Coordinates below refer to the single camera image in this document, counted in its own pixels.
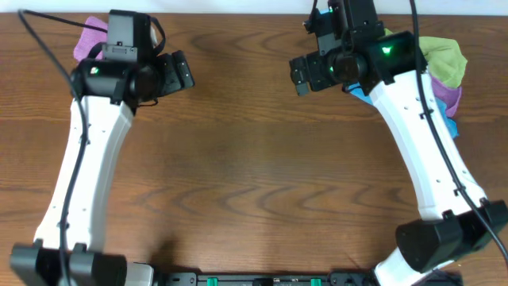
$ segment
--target pink cloth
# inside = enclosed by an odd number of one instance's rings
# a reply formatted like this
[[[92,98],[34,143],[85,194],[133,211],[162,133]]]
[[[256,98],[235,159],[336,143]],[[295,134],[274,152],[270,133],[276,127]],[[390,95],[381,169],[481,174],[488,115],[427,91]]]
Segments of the pink cloth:
[[[432,89],[434,95],[446,103],[446,116],[452,117],[459,108],[459,101],[462,97],[462,87],[450,88],[445,86],[439,79],[432,76]]]
[[[103,28],[103,29],[108,29],[108,25],[105,22],[103,22],[101,19],[98,19],[93,16],[88,17],[85,24]],[[84,59],[88,56],[88,52],[90,52],[90,50],[97,43],[106,42],[106,41],[107,41],[107,34],[106,33],[96,31],[93,29],[84,28],[83,32],[81,33],[81,37],[79,38],[78,44],[74,48],[74,58],[77,59],[78,62],[80,62],[82,59]],[[100,52],[97,56],[97,59],[101,59],[101,58],[102,58],[102,52]]]

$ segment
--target white backdrop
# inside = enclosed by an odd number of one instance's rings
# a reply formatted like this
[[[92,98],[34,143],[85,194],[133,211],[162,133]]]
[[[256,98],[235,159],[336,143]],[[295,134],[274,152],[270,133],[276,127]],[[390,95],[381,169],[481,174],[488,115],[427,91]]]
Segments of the white backdrop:
[[[307,14],[313,0],[0,0],[0,12],[108,12]],[[326,7],[319,0],[319,7]],[[508,0],[417,0],[420,14],[508,15]],[[409,14],[409,0],[375,0],[380,14]]]

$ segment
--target green light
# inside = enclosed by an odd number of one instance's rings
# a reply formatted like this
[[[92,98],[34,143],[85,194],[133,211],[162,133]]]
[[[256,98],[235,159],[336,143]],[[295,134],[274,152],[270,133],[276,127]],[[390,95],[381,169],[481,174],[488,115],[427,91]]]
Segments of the green light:
[[[385,55],[389,55],[391,48],[393,48],[393,47],[382,47],[382,50],[385,53]]]

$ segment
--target wood grain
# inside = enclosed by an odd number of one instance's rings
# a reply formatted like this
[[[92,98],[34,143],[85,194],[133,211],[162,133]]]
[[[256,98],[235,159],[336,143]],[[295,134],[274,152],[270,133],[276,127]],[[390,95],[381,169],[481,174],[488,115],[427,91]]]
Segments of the wood grain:
[[[288,60],[316,49],[305,16],[156,16],[197,85],[139,111],[117,164],[106,251],[204,272],[369,269],[386,258],[396,226],[418,217],[408,172],[374,108],[338,89],[295,95]],[[72,69],[79,29],[29,20]],[[469,60],[456,143],[491,199],[508,199],[507,27],[506,17],[421,17],[421,34],[457,39]],[[51,198],[71,98],[15,15],[0,17],[0,42],[3,286],[19,284],[10,249],[31,241]],[[493,244],[450,269],[466,285],[508,282]]]

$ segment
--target blue cloth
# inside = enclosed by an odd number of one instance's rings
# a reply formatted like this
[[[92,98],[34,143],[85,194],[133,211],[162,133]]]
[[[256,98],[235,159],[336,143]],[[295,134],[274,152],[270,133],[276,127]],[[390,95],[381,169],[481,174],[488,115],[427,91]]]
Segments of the blue cloth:
[[[359,87],[359,86],[360,86],[359,83],[355,83],[352,86],[349,86],[348,89],[350,90],[350,93],[352,95],[355,95],[357,98],[363,100],[365,103],[372,105],[371,97],[364,95],[364,92],[362,91],[361,88],[356,88],[353,90],[353,88]],[[452,119],[446,117],[446,107],[447,107],[446,103],[440,99],[436,99],[436,100],[437,100],[437,107],[439,107],[439,111],[440,111],[439,113],[441,114],[441,117],[443,118],[444,123],[446,124],[446,127],[448,128],[448,132],[450,132],[450,136],[452,136],[452,138],[459,136],[457,124]]]

